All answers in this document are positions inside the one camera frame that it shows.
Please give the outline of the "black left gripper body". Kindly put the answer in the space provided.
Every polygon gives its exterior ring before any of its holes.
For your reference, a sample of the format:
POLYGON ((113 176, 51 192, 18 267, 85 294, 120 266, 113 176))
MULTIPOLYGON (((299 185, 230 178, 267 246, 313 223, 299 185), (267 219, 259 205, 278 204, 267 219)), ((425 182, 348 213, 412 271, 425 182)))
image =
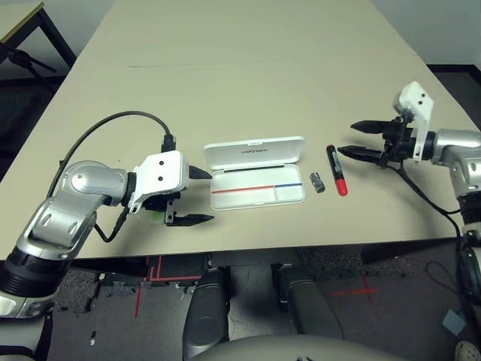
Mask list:
POLYGON ((180 192, 151 196, 144 202, 144 209, 151 211, 150 222, 166 225, 168 215, 177 214, 174 202, 180 199, 180 192))

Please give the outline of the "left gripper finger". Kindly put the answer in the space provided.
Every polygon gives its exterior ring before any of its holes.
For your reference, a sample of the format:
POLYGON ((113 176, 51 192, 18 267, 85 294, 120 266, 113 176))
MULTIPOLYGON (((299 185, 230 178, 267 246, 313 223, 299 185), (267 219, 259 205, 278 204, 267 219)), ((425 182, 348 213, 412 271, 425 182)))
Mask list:
POLYGON ((195 226, 213 219, 214 216, 206 214, 187 214, 182 217, 178 217, 174 214, 168 215, 166 226, 195 226))
POLYGON ((190 180, 211 180, 212 179, 212 175, 203 170, 203 169, 200 169, 196 166, 193 166, 193 165, 189 165, 188 166, 188 179, 190 180))

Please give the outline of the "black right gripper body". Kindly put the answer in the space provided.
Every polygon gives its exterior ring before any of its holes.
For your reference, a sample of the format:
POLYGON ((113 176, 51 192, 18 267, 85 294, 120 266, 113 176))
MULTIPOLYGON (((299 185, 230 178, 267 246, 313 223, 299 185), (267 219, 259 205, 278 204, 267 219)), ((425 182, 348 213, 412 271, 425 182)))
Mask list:
POLYGON ((390 162, 401 162, 413 156, 416 131, 408 124, 408 120, 398 116, 384 126, 382 137, 385 143, 379 159, 382 168, 390 162))

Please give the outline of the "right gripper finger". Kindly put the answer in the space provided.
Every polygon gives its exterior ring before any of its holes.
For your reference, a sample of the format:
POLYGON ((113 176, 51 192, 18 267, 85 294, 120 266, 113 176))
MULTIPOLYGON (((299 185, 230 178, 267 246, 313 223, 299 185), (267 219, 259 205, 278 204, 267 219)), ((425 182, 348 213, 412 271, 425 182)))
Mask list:
POLYGON ((379 150, 372 150, 355 145, 338 147, 337 151, 344 156, 362 162, 379 162, 382 155, 382 152, 379 150))
POLYGON ((362 120, 353 123, 350 128, 366 134, 383 134, 390 125, 390 121, 362 120))

